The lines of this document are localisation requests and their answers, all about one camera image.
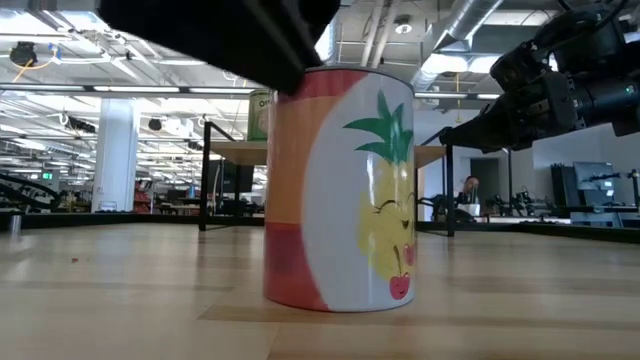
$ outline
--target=ceiling pipe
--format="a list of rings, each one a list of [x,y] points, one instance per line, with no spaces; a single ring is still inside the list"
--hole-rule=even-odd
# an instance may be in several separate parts
[[[430,41],[430,44],[426,51],[423,50],[427,59],[424,59],[424,64],[411,79],[416,91],[427,91],[440,75],[440,72],[429,68],[427,61],[431,54],[456,42],[469,40],[502,2],[503,0],[456,0],[451,8],[451,15],[444,20],[444,27],[442,24],[429,26],[425,41]]]
[[[384,48],[387,45],[389,32],[391,31],[391,27],[393,26],[393,21],[395,20],[396,14],[398,13],[398,5],[400,5],[400,0],[391,0],[391,6],[387,11],[387,21],[384,24],[382,35],[380,35],[380,41],[378,41],[378,45],[376,45],[376,52],[373,55],[373,62],[371,64],[371,67],[374,69],[377,69],[378,65],[380,65],[380,60],[382,59],[382,52],[384,51]]]
[[[371,55],[371,49],[373,49],[373,41],[376,38],[378,32],[378,26],[380,25],[380,15],[382,15],[382,8],[384,7],[384,0],[376,0],[376,4],[373,7],[373,14],[371,15],[371,27],[369,28],[369,34],[364,45],[364,51],[362,52],[362,60],[360,66],[367,66],[369,62],[369,56]]]

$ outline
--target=ceiling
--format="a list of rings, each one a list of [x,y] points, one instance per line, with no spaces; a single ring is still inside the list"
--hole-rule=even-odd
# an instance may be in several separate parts
[[[337,64],[359,64],[364,50],[365,34],[370,28],[370,16],[374,0],[345,1],[350,6],[341,8],[337,14]],[[430,24],[446,19],[453,0],[402,1],[398,14],[410,16],[412,31],[397,34],[391,31],[388,45],[384,48],[384,63],[380,69],[405,81],[420,69],[425,59],[421,56],[421,43]],[[572,4],[585,3],[574,0]],[[538,27],[548,20],[549,14],[558,11],[555,0],[505,0],[485,27],[502,26],[505,34],[519,27]],[[0,8],[0,83],[10,83],[20,73],[9,60],[9,51],[17,41],[33,41],[38,55],[38,70],[29,70],[16,80],[19,83],[37,84],[82,84],[82,85],[145,85],[145,86],[211,86],[211,87],[260,87],[234,74],[209,66],[196,59],[171,51],[133,35],[109,28],[95,13],[60,11],[53,15],[47,12],[27,12],[20,9]],[[500,91],[497,84],[486,73],[464,72],[441,75],[433,84],[440,91],[485,92]],[[139,176],[169,182],[198,181],[199,176],[176,175],[197,174],[201,166],[201,151],[190,150],[185,139],[177,139],[166,131],[151,131],[147,123],[151,118],[182,119],[193,122],[193,131],[181,134],[195,142],[201,140],[203,132],[199,123],[206,115],[219,127],[236,139],[246,136],[248,100],[229,98],[173,99],[157,97],[136,98],[142,113],[139,146]],[[418,103],[427,110],[446,112],[456,108],[479,109],[481,101],[446,101]],[[33,140],[39,146],[17,141],[0,141],[0,168],[29,168],[33,166],[55,167],[47,158],[65,159],[70,166],[58,166],[69,170],[73,164],[82,164],[77,170],[77,183],[91,179],[95,162],[95,135],[77,134],[61,124],[60,114],[71,116],[98,126],[100,99],[89,96],[36,95],[27,92],[0,93],[0,137],[27,134],[28,136],[55,136],[50,140]],[[19,129],[21,133],[11,130]],[[216,134],[216,140],[224,138]],[[37,156],[37,160],[18,156]],[[162,176],[157,167],[174,166],[165,171],[174,174],[170,179]]]

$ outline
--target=tin can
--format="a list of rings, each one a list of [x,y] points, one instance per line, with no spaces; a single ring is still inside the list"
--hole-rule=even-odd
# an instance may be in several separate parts
[[[336,312],[411,301],[413,89],[365,68],[311,69],[276,94],[269,133],[265,296]]]
[[[270,93],[267,89],[252,91],[249,95],[248,141],[267,141],[269,132]]]

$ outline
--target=white column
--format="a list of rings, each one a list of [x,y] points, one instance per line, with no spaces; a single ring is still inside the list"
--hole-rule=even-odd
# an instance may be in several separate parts
[[[133,210],[140,113],[131,99],[102,99],[91,211]]]

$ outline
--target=wooden table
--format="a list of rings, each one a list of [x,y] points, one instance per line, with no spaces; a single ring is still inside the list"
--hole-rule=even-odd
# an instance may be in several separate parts
[[[444,146],[416,146],[416,169],[427,166],[445,156]],[[211,151],[236,165],[267,165],[266,142],[212,142]]]

